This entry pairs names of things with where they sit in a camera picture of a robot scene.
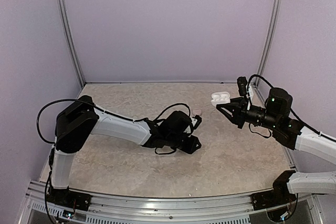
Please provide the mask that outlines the white earbud charging case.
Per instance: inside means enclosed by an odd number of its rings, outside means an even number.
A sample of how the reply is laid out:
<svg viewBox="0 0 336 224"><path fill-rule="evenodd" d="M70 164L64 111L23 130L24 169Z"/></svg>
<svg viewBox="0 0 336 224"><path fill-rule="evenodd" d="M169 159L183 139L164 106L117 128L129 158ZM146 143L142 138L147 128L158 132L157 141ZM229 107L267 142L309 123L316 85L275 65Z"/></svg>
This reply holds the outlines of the white earbud charging case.
<svg viewBox="0 0 336 224"><path fill-rule="evenodd" d="M211 104L214 107L216 107L218 104L230 103L230 93L226 91L214 92L212 93L211 98Z"/></svg>

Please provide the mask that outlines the pink earbud charging case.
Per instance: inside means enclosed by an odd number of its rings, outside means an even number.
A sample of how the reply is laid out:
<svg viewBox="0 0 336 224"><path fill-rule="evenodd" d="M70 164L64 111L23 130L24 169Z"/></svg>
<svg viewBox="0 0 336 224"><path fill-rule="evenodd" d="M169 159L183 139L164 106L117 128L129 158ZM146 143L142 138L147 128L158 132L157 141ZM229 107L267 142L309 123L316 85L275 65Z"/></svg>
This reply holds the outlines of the pink earbud charging case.
<svg viewBox="0 0 336 224"><path fill-rule="evenodd" d="M201 116L202 115L202 110L201 109L193 109L192 113L193 113L194 116L196 116L196 115Z"/></svg>

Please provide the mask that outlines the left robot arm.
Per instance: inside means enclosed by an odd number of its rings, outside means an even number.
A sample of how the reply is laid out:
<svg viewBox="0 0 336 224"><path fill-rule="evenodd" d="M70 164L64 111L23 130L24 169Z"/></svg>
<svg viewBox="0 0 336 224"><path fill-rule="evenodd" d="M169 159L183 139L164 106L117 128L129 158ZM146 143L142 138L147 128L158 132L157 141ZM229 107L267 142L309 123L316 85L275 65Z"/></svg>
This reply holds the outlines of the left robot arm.
<svg viewBox="0 0 336 224"><path fill-rule="evenodd" d="M191 112L173 111L165 119L161 115L154 120L132 119L105 110L88 95L70 102L56 117L49 178L54 188L53 197L64 206L74 199L72 191L68 190L74 157L90 135L114 137L155 150L169 147L173 153L180 150L193 154L202 146L193 135L202 119L198 115L191 116Z"/></svg>

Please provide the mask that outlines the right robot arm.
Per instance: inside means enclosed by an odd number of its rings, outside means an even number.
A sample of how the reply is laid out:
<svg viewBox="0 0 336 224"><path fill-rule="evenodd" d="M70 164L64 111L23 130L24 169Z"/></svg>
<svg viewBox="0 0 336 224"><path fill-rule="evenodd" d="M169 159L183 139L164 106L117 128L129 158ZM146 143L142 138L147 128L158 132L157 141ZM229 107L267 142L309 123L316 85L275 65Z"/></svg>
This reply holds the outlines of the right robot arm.
<svg viewBox="0 0 336 224"><path fill-rule="evenodd" d="M250 105L245 97L233 98L216 105L218 111L238 128L245 123L261 126L272 132L273 138L291 150L310 153L335 163L335 138L317 133L302 121L290 118L292 96L282 88L271 88L265 108ZM289 195L300 193L335 194L335 172L283 172L273 183L269 201L281 204Z"/></svg>

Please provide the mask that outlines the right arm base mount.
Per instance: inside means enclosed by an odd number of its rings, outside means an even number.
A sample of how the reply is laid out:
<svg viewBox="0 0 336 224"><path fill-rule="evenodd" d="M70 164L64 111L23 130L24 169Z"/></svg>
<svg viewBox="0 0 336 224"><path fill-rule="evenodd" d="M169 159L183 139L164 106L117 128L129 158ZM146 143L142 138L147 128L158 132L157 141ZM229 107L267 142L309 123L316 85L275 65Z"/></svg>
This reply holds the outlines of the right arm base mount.
<svg viewBox="0 0 336 224"><path fill-rule="evenodd" d="M251 194L253 209L261 210L295 201L297 199L296 194L290 193L287 187L290 176L295 172L294 170L286 170L275 179L272 189Z"/></svg>

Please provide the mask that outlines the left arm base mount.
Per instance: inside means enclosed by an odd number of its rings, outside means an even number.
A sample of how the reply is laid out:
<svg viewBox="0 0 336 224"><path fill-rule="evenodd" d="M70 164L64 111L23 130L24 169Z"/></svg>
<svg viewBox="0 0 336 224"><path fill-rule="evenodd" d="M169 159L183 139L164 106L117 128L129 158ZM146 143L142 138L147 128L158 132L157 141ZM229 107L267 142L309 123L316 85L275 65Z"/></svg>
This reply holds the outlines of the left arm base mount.
<svg viewBox="0 0 336 224"><path fill-rule="evenodd" d="M47 189L47 202L71 208L73 210L88 211L92 196L67 189Z"/></svg>

